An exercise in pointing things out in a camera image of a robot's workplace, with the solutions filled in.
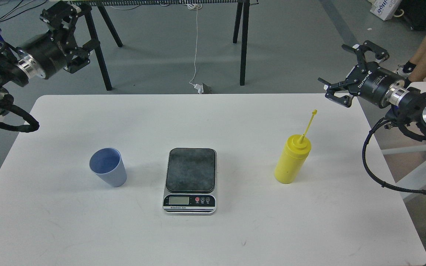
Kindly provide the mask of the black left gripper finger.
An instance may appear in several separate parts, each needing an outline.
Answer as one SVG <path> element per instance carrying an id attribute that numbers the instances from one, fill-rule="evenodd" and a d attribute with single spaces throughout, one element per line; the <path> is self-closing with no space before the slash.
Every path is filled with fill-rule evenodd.
<path id="1" fill-rule="evenodd" d="M 67 65 L 64 67 L 64 70 L 70 74 L 74 74 L 86 67 L 90 63 L 90 54 L 95 48 L 100 48 L 100 41 L 98 39 L 91 39 L 83 44 L 82 47 L 75 47 L 68 50 Z"/>
<path id="2" fill-rule="evenodd" d="M 40 20 L 46 23 L 50 40 L 68 41 L 74 37 L 78 19 L 87 13 L 87 4 L 76 5 L 58 1 L 47 10 L 42 10 Z"/>

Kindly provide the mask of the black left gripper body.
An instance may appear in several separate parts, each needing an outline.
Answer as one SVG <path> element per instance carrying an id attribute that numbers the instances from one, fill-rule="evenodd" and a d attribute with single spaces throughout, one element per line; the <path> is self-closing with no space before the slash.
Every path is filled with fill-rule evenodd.
<path id="1" fill-rule="evenodd" d="M 49 79 L 67 66 L 66 54 L 48 33 L 35 35 L 16 47 L 18 67 L 27 77 Z"/>

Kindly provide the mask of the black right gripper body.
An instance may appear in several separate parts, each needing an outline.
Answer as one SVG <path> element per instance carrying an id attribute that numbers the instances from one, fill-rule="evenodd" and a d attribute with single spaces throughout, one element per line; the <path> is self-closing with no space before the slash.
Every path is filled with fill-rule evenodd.
<path id="1" fill-rule="evenodd" d="M 362 74 L 357 84 L 359 96 L 379 108 L 389 106 L 389 90 L 392 86 L 404 86 L 404 77 L 377 68 Z"/>

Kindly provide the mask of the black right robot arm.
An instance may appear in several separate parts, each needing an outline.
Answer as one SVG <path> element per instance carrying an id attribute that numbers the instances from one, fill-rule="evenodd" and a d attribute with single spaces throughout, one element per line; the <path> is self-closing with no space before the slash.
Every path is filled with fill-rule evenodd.
<path id="1" fill-rule="evenodd" d="M 352 106 L 353 98 L 359 97 L 377 108 L 389 108 L 383 118 L 372 126 L 362 147 L 362 163 L 372 180 L 381 187 L 398 192 L 426 195 L 424 189 L 407 189 L 391 185 L 372 173 L 366 161 L 366 150 L 370 138 L 381 127 L 396 127 L 406 137 L 415 141 L 426 141 L 426 92 L 405 86 L 404 77 L 380 66 L 389 59 L 389 53 L 377 44 L 367 40 L 363 44 L 342 49 L 355 55 L 357 63 L 343 81 L 329 83 L 322 78 L 325 98 L 345 108 Z"/>

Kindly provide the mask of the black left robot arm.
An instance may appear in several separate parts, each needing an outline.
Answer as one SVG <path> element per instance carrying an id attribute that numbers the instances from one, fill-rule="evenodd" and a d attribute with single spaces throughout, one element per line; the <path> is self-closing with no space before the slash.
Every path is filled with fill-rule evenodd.
<path id="1" fill-rule="evenodd" d="M 30 113 L 14 104 L 14 96 L 4 87 L 7 83 L 26 86 L 33 77 L 49 79 L 61 70 L 74 74 L 90 63 L 90 54 L 100 47 L 99 40 L 93 37 L 80 47 L 74 32 L 78 19 L 89 18 L 91 10 L 88 4 L 56 2 L 40 15 L 48 31 L 19 47 L 11 46 L 0 34 L 0 129 L 30 133 L 40 126 Z"/>

